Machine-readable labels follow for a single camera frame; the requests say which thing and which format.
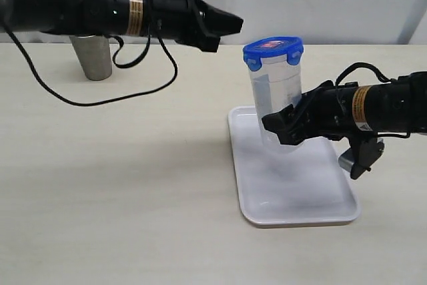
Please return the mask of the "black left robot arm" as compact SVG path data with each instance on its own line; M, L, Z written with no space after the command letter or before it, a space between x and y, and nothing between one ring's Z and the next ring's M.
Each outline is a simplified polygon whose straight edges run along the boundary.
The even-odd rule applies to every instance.
M160 37L214 53L244 20L204 0L1 0L1 31Z

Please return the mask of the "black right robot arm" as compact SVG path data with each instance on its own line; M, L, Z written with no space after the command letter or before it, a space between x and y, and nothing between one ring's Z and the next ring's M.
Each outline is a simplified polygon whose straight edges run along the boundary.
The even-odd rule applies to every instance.
M332 141L426 133L426 72L403 75L390 83L336 87L327 80L303 93L297 105L262 117L262 125L282 145L307 139Z

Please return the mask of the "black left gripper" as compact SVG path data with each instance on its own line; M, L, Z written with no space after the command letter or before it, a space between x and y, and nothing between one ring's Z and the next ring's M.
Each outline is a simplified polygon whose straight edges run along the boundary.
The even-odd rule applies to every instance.
M215 53L220 37L238 34L244 19L204 0L143 0L141 34Z

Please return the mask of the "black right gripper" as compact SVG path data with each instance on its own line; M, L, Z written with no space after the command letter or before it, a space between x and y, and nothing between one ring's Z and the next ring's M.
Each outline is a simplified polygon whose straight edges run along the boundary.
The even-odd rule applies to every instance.
M335 87L327 80L303 94L295 108L288 105L262 117L264 129L277 137L280 145L300 145L313 137L339 141L356 132L351 116L356 83Z

